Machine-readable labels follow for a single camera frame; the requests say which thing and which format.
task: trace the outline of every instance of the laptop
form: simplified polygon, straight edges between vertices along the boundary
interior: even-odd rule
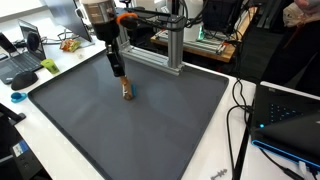
[[[320,170],[320,101],[259,85],[251,121],[252,144]]]
[[[13,78],[21,72],[41,69],[41,61],[46,59],[38,28],[20,19],[18,19],[18,24],[27,45],[26,51],[19,53],[2,33],[0,36],[2,48],[11,56],[0,62],[0,79],[4,84],[10,84]]]

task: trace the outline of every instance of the person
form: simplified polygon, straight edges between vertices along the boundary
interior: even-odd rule
[[[320,0],[294,3],[308,17],[320,13]],[[320,96],[320,20],[287,28],[261,81],[285,85],[305,67],[295,89]]]

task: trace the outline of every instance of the keyboard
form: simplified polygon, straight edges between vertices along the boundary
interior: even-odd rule
[[[302,112],[271,103],[269,104],[269,122],[267,124],[274,124],[301,115],[303,115]]]
[[[12,69],[16,69],[17,73],[24,71],[36,71],[42,68],[40,61],[31,57],[28,53],[23,53],[10,58],[8,60],[8,66]]]

